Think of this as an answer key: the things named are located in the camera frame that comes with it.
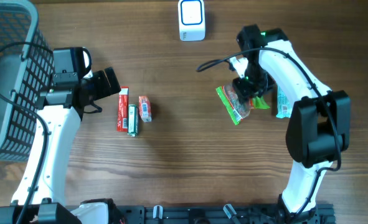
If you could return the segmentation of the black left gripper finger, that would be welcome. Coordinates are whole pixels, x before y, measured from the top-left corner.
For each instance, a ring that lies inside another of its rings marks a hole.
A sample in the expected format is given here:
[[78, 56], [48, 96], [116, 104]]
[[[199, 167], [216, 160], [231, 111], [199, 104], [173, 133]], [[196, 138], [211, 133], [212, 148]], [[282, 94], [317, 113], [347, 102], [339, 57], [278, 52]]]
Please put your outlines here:
[[111, 95], [110, 84], [104, 71], [95, 72], [92, 77], [92, 83], [94, 100], [100, 100]]
[[106, 68], [105, 74], [110, 84], [110, 87], [109, 87], [110, 93], [119, 93], [121, 91], [121, 87], [116, 77], [114, 69], [112, 67]]

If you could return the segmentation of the red candy bar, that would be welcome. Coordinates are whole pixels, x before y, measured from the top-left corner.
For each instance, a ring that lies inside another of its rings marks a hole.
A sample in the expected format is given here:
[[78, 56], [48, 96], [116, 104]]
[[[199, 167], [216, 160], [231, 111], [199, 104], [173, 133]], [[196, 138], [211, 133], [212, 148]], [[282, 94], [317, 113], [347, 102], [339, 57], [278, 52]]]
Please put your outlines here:
[[129, 87], [122, 86], [118, 97], [118, 119], [116, 130], [118, 132], [128, 131], [128, 98]]

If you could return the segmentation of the green snack bag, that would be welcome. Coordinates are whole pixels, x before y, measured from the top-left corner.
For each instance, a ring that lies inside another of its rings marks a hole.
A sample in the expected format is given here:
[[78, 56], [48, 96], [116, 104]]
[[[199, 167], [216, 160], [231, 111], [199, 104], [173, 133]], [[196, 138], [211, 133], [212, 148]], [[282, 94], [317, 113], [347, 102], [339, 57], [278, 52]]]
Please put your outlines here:
[[246, 118], [251, 110], [266, 110], [270, 108], [263, 97], [251, 98], [241, 103], [232, 84], [219, 86], [215, 90], [234, 125], [238, 125]]

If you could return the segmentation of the red white small box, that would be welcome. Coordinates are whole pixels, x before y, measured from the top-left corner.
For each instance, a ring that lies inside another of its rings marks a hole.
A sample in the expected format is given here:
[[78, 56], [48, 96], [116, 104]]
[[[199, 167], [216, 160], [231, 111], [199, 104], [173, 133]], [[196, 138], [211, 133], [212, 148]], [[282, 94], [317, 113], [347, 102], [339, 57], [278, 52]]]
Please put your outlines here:
[[139, 96], [139, 115], [145, 123], [152, 121], [151, 103], [147, 96]]

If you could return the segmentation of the light blue tissue pack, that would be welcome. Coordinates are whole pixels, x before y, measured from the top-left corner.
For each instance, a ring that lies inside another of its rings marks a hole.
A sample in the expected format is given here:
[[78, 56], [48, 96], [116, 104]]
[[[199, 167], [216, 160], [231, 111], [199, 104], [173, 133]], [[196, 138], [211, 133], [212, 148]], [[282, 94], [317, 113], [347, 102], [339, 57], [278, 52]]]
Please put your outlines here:
[[278, 86], [277, 88], [277, 118], [290, 118], [292, 113], [292, 104], [283, 92], [283, 90]]

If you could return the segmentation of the dark green gum pack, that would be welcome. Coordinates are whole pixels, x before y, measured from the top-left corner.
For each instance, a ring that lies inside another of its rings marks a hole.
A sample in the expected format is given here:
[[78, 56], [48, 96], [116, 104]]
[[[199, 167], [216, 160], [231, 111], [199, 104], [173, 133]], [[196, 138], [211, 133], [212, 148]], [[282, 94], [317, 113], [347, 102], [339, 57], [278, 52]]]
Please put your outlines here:
[[128, 105], [128, 135], [136, 137], [138, 135], [138, 107]]

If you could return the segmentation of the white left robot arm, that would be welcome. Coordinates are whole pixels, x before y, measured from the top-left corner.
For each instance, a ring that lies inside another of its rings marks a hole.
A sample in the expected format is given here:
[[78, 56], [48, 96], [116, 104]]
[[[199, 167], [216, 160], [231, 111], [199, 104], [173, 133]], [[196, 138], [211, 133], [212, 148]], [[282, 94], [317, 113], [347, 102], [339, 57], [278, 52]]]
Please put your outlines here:
[[65, 177], [84, 108], [121, 90], [109, 67], [83, 78], [56, 73], [37, 99], [37, 128], [24, 177], [11, 204], [0, 207], [0, 223], [122, 223], [124, 216], [110, 198], [65, 207]]

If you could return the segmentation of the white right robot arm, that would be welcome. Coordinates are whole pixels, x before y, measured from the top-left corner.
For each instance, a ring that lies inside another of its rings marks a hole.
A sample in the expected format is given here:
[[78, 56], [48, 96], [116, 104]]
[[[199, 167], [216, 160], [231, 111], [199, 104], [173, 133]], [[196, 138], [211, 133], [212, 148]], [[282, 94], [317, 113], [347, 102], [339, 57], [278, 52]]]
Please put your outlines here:
[[232, 82], [239, 100], [263, 96], [276, 84], [292, 107], [286, 146], [293, 165], [278, 199], [276, 219], [280, 223], [309, 220], [316, 211], [323, 176], [341, 168], [341, 153], [349, 147], [350, 98], [319, 81], [279, 28], [261, 31], [256, 25], [245, 26], [237, 42], [245, 61]]

